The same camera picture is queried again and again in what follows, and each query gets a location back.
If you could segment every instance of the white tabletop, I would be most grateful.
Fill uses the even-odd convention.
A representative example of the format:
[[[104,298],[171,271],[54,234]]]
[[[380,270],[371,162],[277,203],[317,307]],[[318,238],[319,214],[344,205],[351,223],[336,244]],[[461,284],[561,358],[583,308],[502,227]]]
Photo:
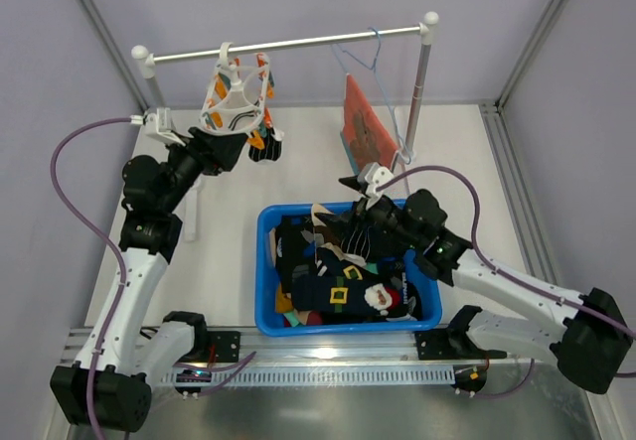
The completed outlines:
[[[197,120],[197,111],[175,111],[175,125],[185,132]],[[383,107],[376,108],[388,124]],[[397,109],[405,120],[407,107]],[[206,316],[209,325],[253,326],[256,219],[275,204],[344,202],[356,194],[338,183],[352,174],[342,147],[342,107],[273,108],[276,127],[285,132],[282,157],[270,165],[255,164],[244,149],[236,167],[218,177],[207,177],[199,195],[198,239],[180,240],[168,270],[159,283],[144,324],[158,325],[170,311],[191,311]],[[479,239],[498,260],[524,270],[524,263],[503,189],[476,105],[432,105],[422,108],[414,142],[414,166],[439,164],[466,175],[482,202]],[[134,155],[149,154],[163,161],[166,149],[140,135]],[[468,237],[473,209],[470,195],[457,181],[443,174],[417,174],[409,178],[412,192],[426,187],[448,213],[447,227]],[[396,184],[392,197],[404,197]],[[183,219],[183,208],[177,215]],[[116,211],[110,236],[119,239],[124,211]],[[115,259],[106,252],[85,323],[92,326],[115,272]],[[442,322],[448,322],[465,304],[477,304],[503,315],[515,315],[479,295],[440,283]]]

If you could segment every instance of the blue plastic container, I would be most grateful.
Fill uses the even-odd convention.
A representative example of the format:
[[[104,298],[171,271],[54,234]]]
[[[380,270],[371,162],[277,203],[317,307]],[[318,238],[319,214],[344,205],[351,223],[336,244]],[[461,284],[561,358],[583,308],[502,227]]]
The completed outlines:
[[[403,206],[404,200],[395,201]],[[351,203],[324,204],[324,207],[335,214],[351,208]],[[414,252],[409,251],[404,257],[406,279],[412,283],[419,293],[423,319],[421,321],[399,321],[385,323],[364,323],[324,326],[297,326],[285,328],[284,316],[274,310],[276,289],[280,282],[278,273],[271,263],[269,232],[280,224],[284,215],[302,216],[311,213],[311,205],[274,205],[260,213],[258,217],[258,233],[256,246],[256,297],[255,320],[261,332],[268,336],[303,336],[308,334],[346,334],[346,333],[379,333],[386,331],[425,331],[439,324],[441,319],[441,300],[437,282],[424,276],[414,265]]]

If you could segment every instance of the vertical pole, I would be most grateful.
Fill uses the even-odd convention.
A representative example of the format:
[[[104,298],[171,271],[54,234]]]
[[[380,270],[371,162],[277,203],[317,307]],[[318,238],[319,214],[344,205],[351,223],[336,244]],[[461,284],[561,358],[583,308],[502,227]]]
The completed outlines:
[[[145,46],[135,46],[131,51],[132,57],[137,61],[137,67],[139,72],[146,79],[150,94],[156,107],[165,107],[166,101],[161,93],[159,82],[157,82],[157,76],[155,74],[155,63],[152,59],[152,55],[148,52]]]
[[[421,98],[422,93],[424,92],[424,81],[426,80],[426,69],[428,68],[428,59],[430,57],[430,47],[433,44],[437,23],[439,23],[439,16],[437,13],[431,11],[424,15],[424,22],[421,24],[422,37],[421,47],[419,48],[419,61],[417,63],[417,75],[415,76],[413,98],[410,102],[408,126],[406,128],[406,137],[404,139],[404,144],[409,151],[412,151],[413,142],[415,140],[415,129],[417,128],[417,119],[419,118],[419,110],[421,108]]]

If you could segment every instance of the pile of socks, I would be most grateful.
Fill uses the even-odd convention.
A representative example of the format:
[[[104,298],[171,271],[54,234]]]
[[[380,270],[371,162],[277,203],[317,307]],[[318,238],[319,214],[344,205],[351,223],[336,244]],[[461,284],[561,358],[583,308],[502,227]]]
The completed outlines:
[[[316,214],[334,223],[328,227]],[[269,234],[280,277],[275,310],[285,326],[421,319],[401,259],[405,247],[373,227],[350,228],[345,219],[314,205],[311,216],[283,217]]]

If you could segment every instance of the white beard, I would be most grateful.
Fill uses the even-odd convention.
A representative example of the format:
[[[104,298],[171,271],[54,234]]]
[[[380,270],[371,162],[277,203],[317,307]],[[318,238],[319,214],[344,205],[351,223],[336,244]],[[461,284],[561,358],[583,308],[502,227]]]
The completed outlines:
[[[385,298],[384,303],[380,300],[380,294]],[[369,306],[380,311],[380,314],[386,316],[389,313],[387,309],[391,306],[393,299],[382,284],[376,284],[365,290],[365,301]]]

